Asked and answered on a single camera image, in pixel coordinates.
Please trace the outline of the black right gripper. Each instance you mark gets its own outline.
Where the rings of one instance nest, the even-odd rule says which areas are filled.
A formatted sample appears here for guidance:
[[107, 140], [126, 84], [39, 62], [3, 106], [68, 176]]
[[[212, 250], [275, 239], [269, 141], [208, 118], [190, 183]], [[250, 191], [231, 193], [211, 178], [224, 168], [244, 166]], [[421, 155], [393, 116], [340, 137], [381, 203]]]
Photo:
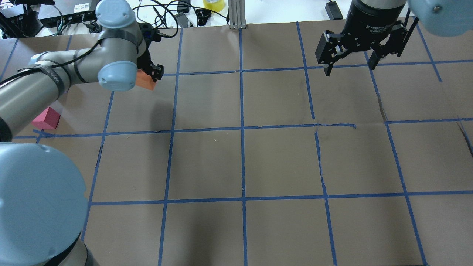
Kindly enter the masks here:
[[[324, 31], [315, 50], [325, 76], [330, 76], [334, 64], [350, 52], [372, 47], [368, 61], [370, 70], [387, 55], [402, 52], [407, 29], [398, 17], [405, 4], [405, 0], [353, 0], [343, 31], [338, 34]], [[380, 44], [388, 36], [387, 42]]]

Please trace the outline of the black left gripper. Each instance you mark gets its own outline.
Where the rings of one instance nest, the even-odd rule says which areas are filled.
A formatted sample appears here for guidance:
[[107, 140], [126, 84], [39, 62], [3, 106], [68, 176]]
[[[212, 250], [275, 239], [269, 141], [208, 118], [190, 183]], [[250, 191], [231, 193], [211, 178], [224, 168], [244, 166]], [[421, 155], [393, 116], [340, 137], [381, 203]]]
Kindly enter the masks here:
[[145, 49], [143, 54], [137, 58], [137, 68], [145, 72], [145, 74], [149, 74], [153, 82], [160, 81], [164, 75], [164, 66], [152, 63], [148, 49]]

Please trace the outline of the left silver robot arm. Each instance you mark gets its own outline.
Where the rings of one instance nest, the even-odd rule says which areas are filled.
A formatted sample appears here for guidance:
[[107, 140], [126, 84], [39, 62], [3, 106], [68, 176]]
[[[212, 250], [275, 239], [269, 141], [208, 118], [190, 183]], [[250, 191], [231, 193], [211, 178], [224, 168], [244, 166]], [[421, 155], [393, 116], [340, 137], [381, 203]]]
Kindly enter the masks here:
[[61, 121], [52, 109], [70, 88], [98, 83], [111, 92], [153, 89], [162, 65], [149, 57], [159, 31], [139, 23], [125, 0], [100, 0], [102, 27], [88, 49], [46, 51], [31, 57], [17, 74], [1, 81], [1, 265], [96, 266], [82, 241], [89, 196], [81, 171], [60, 150], [16, 143], [28, 125], [47, 138]]

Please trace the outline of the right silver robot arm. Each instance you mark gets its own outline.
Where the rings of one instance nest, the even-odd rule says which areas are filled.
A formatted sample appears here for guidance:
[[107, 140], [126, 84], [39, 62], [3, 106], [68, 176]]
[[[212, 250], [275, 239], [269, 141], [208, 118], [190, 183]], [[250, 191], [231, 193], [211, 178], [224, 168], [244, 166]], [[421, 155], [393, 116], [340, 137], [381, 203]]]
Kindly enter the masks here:
[[342, 32], [324, 31], [315, 50], [326, 76], [354, 52], [372, 50], [373, 70], [385, 56], [401, 56], [416, 25], [433, 35], [454, 37], [473, 27], [471, 0], [353, 0]]

